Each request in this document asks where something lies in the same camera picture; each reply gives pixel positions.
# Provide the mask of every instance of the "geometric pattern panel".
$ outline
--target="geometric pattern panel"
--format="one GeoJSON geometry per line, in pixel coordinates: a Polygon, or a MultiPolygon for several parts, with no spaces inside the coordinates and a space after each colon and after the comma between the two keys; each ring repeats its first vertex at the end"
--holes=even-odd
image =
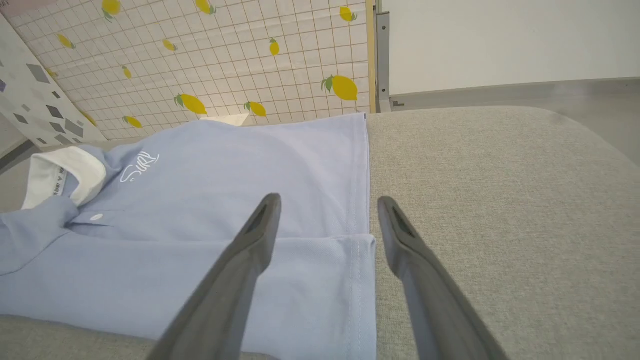
{"type": "MultiPolygon", "coordinates": [[[[3,13],[10,13],[16,4],[21,3],[1,3],[3,13]]],[[[2,118],[41,147],[59,145],[65,141],[70,143],[64,136],[59,137],[67,131],[82,142],[106,140],[97,127],[76,125],[86,117],[54,81],[54,74],[39,62],[4,17],[0,17],[0,33],[2,118]]]]}

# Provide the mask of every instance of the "clothing label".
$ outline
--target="clothing label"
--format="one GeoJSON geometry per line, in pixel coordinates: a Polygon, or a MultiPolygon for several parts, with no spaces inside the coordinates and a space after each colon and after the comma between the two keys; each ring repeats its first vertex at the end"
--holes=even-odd
{"type": "Polygon", "coordinates": [[[62,190],[64,190],[66,182],[67,182],[67,171],[63,167],[60,167],[58,168],[58,173],[56,174],[56,184],[53,187],[54,196],[62,195],[62,190]]]}

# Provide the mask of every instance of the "lemon pattern wallpaper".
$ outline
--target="lemon pattern wallpaper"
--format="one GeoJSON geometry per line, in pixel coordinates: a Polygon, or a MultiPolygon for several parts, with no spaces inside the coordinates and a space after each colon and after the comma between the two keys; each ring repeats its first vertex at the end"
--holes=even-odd
{"type": "Polygon", "coordinates": [[[365,0],[59,0],[8,17],[108,139],[369,112],[365,20],[365,0]]]}

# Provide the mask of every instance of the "gray fabric surface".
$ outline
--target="gray fabric surface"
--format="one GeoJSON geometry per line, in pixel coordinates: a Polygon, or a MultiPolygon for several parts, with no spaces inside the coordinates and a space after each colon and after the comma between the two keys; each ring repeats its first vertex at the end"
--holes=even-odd
{"type": "Polygon", "coordinates": [[[0,359],[142,360],[154,342],[14,316],[0,317],[0,359]]]}
{"type": "MultiPolygon", "coordinates": [[[[378,359],[416,357],[380,242],[382,195],[398,201],[512,359],[637,357],[640,168],[578,123],[533,108],[373,114],[369,141],[378,359]]],[[[5,186],[24,187],[28,167],[10,171],[0,176],[2,211],[24,198],[5,186]]],[[[0,317],[0,358],[143,359],[149,346],[0,317]]]]}

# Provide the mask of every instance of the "gray floor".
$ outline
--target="gray floor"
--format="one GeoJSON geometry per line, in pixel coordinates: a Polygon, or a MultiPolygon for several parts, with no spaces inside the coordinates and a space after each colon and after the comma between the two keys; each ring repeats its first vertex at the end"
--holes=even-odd
{"type": "Polygon", "coordinates": [[[25,144],[18,146],[9,154],[0,159],[0,175],[19,163],[27,160],[33,154],[42,152],[32,142],[27,141],[25,144]]]}
{"type": "Polygon", "coordinates": [[[625,83],[604,84],[596,89],[597,94],[591,95],[546,96],[544,89],[529,85],[514,86],[506,91],[487,88],[411,94],[397,97],[405,106],[396,107],[394,111],[499,105],[551,110],[586,126],[640,166],[640,86],[637,81],[628,83],[627,89],[620,88],[625,83]]]}
{"type": "Polygon", "coordinates": [[[508,105],[547,109],[571,118],[640,166],[640,94],[521,100],[508,105]]]}

